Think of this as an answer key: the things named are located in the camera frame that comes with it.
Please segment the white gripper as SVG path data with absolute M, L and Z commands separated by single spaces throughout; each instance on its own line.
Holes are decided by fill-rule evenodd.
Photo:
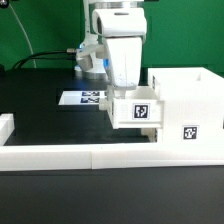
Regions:
M 115 97 L 124 99 L 125 89 L 138 86 L 143 39 L 147 21 L 142 8 L 94 9 L 94 32 L 105 48 L 104 68 L 115 90 Z

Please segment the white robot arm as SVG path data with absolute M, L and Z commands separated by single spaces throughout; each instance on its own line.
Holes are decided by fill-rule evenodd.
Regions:
M 144 0 L 83 0 L 85 38 L 76 61 L 84 72 L 106 73 L 116 98 L 138 87 L 147 20 Z

